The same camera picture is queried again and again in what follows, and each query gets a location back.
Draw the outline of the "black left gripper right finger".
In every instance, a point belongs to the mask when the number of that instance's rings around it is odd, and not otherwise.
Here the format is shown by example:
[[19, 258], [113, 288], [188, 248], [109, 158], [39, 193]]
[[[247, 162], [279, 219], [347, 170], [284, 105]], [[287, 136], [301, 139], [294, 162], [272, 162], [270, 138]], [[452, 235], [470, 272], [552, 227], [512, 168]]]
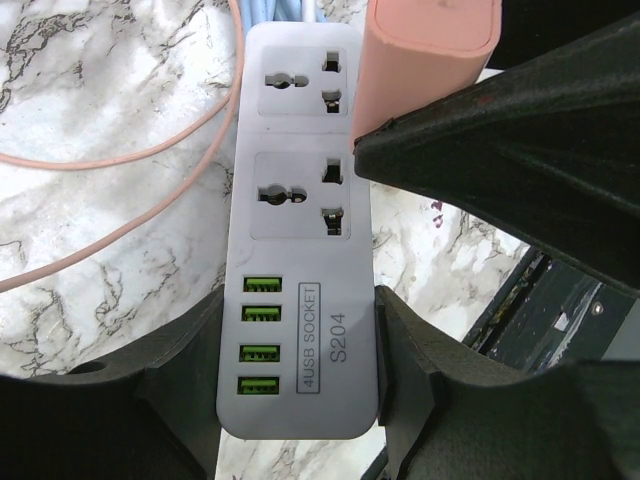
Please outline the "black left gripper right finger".
[[528, 375], [375, 291], [379, 422], [394, 479], [635, 479], [639, 366]]

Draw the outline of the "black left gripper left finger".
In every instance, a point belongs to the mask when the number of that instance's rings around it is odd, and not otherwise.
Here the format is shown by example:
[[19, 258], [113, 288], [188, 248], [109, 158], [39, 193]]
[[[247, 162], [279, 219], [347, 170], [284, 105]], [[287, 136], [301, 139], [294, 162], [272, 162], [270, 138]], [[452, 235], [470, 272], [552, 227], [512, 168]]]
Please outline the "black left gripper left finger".
[[66, 374], [1, 378], [4, 479], [212, 479], [223, 291]]

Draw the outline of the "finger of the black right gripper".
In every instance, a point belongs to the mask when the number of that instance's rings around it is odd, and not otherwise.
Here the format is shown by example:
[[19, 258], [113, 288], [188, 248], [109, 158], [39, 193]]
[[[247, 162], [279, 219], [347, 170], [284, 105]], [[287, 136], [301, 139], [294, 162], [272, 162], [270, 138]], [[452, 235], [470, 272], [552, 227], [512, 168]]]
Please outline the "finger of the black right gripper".
[[366, 179], [455, 205], [639, 291], [639, 13], [507, 9], [495, 75], [355, 144]]

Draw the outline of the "small pink plug adapter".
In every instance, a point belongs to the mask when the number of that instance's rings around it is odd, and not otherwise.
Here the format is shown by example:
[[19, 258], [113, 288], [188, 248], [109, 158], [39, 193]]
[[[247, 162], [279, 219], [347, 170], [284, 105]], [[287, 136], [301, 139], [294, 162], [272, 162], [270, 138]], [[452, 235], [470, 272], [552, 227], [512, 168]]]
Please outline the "small pink plug adapter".
[[499, 0], [370, 1], [351, 138], [475, 83], [501, 16]]

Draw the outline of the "white green usb charger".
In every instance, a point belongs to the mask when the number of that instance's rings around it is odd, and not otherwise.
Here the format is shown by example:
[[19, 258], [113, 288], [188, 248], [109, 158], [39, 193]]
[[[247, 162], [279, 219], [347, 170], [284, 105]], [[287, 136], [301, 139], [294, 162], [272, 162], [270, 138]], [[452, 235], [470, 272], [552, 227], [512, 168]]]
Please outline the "white green usb charger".
[[246, 38], [216, 402], [241, 439], [351, 439], [376, 418], [370, 186], [350, 139], [360, 49], [338, 23]]

